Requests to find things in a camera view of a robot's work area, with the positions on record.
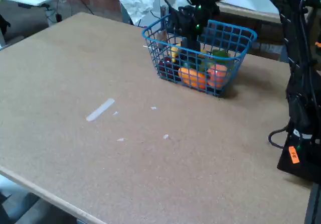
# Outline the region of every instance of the orange fruit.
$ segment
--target orange fruit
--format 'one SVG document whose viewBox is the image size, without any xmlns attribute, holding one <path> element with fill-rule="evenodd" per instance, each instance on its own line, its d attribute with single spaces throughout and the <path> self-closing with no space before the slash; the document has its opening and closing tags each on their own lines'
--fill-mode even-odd
<svg viewBox="0 0 321 224">
<path fill-rule="evenodd" d="M 226 84 L 228 77 L 226 66 L 214 64 L 211 68 L 207 70 L 207 73 L 210 75 L 208 84 L 211 87 L 222 88 Z"/>
<path fill-rule="evenodd" d="M 188 69 L 181 67 L 179 69 L 179 77 L 183 81 L 183 83 L 190 85 L 192 87 L 198 87 L 201 89 L 205 89 L 206 82 L 205 82 L 205 75 L 199 73 L 193 69 Z"/>
</svg>

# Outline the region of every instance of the green fruit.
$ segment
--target green fruit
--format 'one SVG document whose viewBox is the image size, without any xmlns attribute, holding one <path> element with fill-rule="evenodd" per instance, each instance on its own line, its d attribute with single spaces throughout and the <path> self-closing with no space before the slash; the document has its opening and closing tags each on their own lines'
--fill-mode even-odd
<svg viewBox="0 0 321 224">
<path fill-rule="evenodd" d="M 199 65 L 199 72 L 206 72 L 207 69 L 211 68 L 214 64 L 215 62 L 211 60 L 202 61 Z"/>
<path fill-rule="evenodd" d="M 216 57 L 231 57 L 229 53 L 226 52 L 226 50 L 213 50 L 212 55 Z M 222 59 L 215 59 L 217 64 L 226 66 L 229 70 L 233 68 L 233 60 L 222 60 Z"/>
</svg>

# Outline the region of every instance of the sticker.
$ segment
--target sticker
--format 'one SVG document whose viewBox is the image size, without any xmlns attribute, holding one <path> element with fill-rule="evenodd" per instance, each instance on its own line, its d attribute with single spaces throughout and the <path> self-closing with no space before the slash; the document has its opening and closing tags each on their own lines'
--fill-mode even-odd
<svg viewBox="0 0 321 224">
<path fill-rule="evenodd" d="M 289 147 L 289 153 L 290 153 L 290 156 L 291 156 L 293 164 L 300 163 L 300 160 L 299 160 L 299 157 L 298 157 L 298 155 L 296 153 L 295 147 L 290 146 Z"/>
<path fill-rule="evenodd" d="M 300 138 L 300 132 L 298 130 L 294 129 L 293 133 Z M 310 140 L 312 135 L 302 134 L 302 138 L 305 140 Z"/>
<path fill-rule="evenodd" d="M 113 103 L 115 102 L 115 100 L 113 100 L 112 98 L 109 98 L 106 102 L 104 102 L 98 109 L 96 109 L 94 112 L 91 113 L 91 115 L 89 115 L 86 120 L 87 121 L 93 121 L 96 118 L 98 118 L 98 116 L 100 116 L 106 109 L 108 109 Z"/>
</svg>

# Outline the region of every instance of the orange label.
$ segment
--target orange label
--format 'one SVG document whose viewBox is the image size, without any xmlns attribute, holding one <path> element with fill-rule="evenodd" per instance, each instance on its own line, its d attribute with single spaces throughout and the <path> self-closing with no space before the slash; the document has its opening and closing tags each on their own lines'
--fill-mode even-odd
<svg viewBox="0 0 321 224">
<path fill-rule="evenodd" d="M 300 160 L 299 160 L 299 157 L 298 157 L 298 155 L 296 153 L 295 147 L 290 146 L 289 147 L 289 152 L 290 152 L 290 156 L 291 156 L 291 159 L 292 159 L 292 163 L 293 164 L 300 163 Z"/>
</svg>

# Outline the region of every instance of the white tape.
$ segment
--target white tape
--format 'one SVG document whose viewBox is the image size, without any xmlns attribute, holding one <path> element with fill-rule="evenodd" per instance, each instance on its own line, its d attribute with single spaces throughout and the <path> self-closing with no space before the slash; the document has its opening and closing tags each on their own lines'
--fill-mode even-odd
<svg viewBox="0 0 321 224">
<path fill-rule="evenodd" d="M 109 98 L 106 102 L 104 102 L 98 109 L 96 109 L 94 112 L 89 115 L 86 120 L 87 121 L 93 121 L 95 120 L 98 116 L 100 116 L 106 109 L 108 109 L 113 103 L 115 102 L 114 99 Z"/>
<path fill-rule="evenodd" d="M 293 133 L 300 138 L 300 133 L 298 130 L 294 129 Z M 312 135 L 302 134 L 302 138 L 305 140 L 310 140 L 312 138 Z"/>
</svg>

